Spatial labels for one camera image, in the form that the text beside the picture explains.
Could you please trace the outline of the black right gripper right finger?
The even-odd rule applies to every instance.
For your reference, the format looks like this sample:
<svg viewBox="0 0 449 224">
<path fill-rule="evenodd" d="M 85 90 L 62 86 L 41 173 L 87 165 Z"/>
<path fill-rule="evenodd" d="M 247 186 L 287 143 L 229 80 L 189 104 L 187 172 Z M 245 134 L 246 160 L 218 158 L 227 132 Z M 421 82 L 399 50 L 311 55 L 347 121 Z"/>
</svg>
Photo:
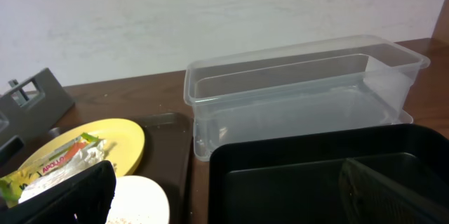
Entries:
<svg viewBox="0 0 449 224">
<path fill-rule="evenodd" d="M 448 222 L 447 208 L 355 159 L 343 162 L 338 185 L 351 224 Z"/>
</svg>

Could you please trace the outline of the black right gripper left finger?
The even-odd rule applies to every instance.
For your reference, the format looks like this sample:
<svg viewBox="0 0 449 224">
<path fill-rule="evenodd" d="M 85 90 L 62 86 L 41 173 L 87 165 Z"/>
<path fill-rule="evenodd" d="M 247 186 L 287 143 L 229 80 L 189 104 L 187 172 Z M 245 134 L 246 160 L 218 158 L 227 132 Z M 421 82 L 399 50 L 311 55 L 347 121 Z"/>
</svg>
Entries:
<svg viewBox="0 0 449 224">
<path fill-rule="evenodd" d="M 109 161 L 72 176 L 56 186 L 1 212 L 1 224 L 106 223 L 116 176 Z"/>
</svg>

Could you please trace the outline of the pink bowl with food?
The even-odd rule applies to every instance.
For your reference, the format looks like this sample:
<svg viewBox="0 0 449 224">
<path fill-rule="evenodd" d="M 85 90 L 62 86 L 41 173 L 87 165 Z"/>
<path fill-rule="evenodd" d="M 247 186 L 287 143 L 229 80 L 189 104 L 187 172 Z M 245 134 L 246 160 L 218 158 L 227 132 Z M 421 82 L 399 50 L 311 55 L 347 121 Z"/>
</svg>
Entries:
<svg viewBox="0 0 449 224">
<path fill-rule="evenodd" d="M 170 206 L 162 187 L 142 176 L 116 179 L 106 224 L 169 224 Z"/>
</svg>

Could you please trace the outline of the yellow orange snack wrapper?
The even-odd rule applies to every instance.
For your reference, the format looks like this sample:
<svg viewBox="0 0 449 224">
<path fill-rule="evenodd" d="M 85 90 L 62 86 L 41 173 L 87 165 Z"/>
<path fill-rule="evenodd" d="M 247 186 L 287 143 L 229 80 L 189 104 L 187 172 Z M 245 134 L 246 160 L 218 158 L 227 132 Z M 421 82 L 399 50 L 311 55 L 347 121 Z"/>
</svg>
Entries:
<svg viewBox="0 0 449 224">
<path fill-rule="evenodd" d="M 70 140 L 68 143 L 53 150 L 44 157 L 33 161 L 17 171 L 1 178 L 1 197 L 12 207 L 18 204 L 25 188 L 37 178 L 48 175 L 66 164 L 78 150 L 81 150 L 91 143 L 97 143 L 98 137 L 82 133 L 80 136 Z"/>
</svg>

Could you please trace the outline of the white tissue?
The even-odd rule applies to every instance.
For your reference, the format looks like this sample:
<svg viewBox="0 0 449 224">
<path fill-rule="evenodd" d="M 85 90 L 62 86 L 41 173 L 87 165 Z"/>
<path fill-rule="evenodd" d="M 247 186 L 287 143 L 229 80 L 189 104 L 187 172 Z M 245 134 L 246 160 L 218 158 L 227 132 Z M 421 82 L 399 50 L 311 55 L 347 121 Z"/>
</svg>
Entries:
<svg viewBox="0 0 449 224">
<path fill-rule="evenodd" d="M 100 140 L 97 143 L 91 143 L 87 147 L 78 150 L 61 168 L 51 171 L 48 175 L 37 178 L 28 185 L 19 198 L 18 203 L 21 204 L 104 160 L 104 146 L 106 143 L 107 140 Z"/>
</svg>

